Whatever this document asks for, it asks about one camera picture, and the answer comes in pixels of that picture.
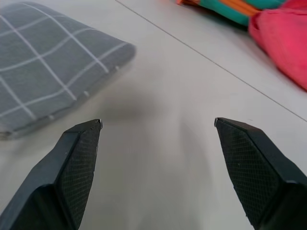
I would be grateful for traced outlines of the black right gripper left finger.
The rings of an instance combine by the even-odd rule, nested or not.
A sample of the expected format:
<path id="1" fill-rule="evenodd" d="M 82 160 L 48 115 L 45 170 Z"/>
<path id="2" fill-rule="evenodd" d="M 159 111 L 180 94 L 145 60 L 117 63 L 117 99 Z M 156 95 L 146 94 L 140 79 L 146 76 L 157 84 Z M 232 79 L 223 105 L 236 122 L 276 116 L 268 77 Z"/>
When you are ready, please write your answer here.
<path id="1" fill-rule="evenodd" d="M 0 230 L 78 230 L 92 187 L 103 124 L 66 130 L 0 215 Z"/>

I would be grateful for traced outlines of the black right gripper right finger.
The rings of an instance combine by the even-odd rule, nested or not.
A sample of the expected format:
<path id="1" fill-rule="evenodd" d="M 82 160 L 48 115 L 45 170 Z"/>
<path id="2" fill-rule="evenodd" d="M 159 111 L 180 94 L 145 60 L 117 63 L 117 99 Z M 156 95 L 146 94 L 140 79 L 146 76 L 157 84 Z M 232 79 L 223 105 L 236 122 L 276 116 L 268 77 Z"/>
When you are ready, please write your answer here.
<path id="1" fill-rule="evenodd" d="M 254 230 L 307 230 L 307 176 L 261 129 L 222 117 L 214 126 Z"/>

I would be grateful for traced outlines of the grey checked cloth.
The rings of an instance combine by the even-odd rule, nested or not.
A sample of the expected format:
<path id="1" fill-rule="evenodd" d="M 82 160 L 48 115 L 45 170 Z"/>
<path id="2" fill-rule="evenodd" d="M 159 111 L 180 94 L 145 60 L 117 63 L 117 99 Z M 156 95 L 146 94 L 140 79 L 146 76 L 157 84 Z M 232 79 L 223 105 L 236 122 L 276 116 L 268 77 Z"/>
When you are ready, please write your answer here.
<path id="1" fill-rule="evenodd" d="M 135 55 L 133 44 L 47 6 L 0 8 L 0 140 L 66 115 Z"/>

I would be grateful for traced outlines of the pink fabric pouch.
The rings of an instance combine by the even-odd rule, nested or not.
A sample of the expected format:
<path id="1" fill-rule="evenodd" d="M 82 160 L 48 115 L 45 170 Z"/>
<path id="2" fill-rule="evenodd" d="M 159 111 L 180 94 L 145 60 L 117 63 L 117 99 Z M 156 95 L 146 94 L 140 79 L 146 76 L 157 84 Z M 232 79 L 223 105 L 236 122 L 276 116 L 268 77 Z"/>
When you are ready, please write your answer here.
<path id="1" fill-rule="evenodd" d="M 276 67 L 307 92 L 307 0 L 258 12 L 248 31 Z"/>

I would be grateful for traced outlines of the teal and orange fabric item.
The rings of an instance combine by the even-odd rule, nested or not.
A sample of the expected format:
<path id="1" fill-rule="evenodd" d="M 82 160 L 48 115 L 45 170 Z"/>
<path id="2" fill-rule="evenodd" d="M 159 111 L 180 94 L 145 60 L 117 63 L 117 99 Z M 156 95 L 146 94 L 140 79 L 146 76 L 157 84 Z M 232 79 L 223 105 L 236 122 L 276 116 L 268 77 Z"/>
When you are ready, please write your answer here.
<path id="1" fill-rule="evenodd" d="M 287 0 L 176 0 L 178 5 L 203 7 L 240 25 L 247 26 L 250 17 L 265 9 L 276 9 Z"/>

